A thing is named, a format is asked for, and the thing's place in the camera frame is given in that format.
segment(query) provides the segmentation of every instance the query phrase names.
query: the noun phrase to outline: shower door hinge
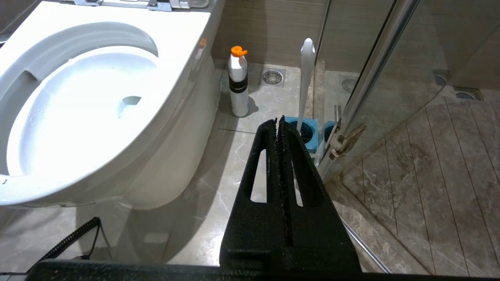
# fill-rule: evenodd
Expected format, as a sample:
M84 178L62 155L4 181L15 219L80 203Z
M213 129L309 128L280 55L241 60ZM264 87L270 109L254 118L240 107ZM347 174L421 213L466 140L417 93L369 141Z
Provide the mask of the shower door hinge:
M331 137L331 140L328 143L328 147L326 148L326 151L328 151L330 147L332 148L331 153L328 155L330 160L333 160L337 157L340 157L342 154L351 151L356 142L358 142L358 140L360 139L361 134L363 134L363 132L367 128L367 126L363 124L350 132L347 137L344 137L343 135L338 134L340 130L340 123L338 125L339 126L335 126L335 128L333 128L333 136Z

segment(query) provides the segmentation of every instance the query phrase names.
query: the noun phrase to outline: metal rod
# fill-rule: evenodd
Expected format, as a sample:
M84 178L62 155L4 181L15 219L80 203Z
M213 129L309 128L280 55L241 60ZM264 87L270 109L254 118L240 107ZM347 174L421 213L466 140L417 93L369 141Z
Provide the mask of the metal rod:
M361 238L356 234L356 232L354 232L354 230L349 226L349 224L347 224L347 222L345 222L342 218L340 219L342 220L342 224L344 225L344 228L347 231L347 233L356 241L356 243L358 243L358 245L373 260L373 262L376 263L376 265L380 267L380 269L382 269L383 272L391 274L392 273L391 270L384 264L384 262L382 262L379 259L379 257L374 252L372 252L372 250L368 247L368 245L366 245L365 242L361 240Z

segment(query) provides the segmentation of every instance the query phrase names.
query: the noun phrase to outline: shower floor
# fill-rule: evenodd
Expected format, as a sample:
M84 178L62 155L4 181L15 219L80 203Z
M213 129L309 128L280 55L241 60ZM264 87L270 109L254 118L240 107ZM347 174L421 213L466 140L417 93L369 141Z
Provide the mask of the shower floor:
M446 86L326 186L393 272L500 277L500 91L453 93Z

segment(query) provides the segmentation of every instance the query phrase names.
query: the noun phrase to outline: black label band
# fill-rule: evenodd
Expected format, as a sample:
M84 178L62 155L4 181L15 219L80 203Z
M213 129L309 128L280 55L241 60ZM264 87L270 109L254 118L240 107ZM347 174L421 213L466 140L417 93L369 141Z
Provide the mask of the black label band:
M249 84L249 74L247 73L245 79L241 82L234 82L229 75L229 90L235 94L243 93Z

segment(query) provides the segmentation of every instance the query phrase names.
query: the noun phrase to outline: metal door frame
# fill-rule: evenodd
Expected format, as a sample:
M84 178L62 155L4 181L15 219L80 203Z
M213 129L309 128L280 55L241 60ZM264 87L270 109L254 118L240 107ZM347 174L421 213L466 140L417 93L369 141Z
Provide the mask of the metal door frame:
M323 182L330 180L328 171L331 165L335 163L338 156L336 149L339 149L338 145L342 143L342 141L339 142L339 138L345 140L352 131L357 129L353 127L354 120L367 101L372 88L419 3L420 0L394 0L352 95L328 138L325 153L317 167Z

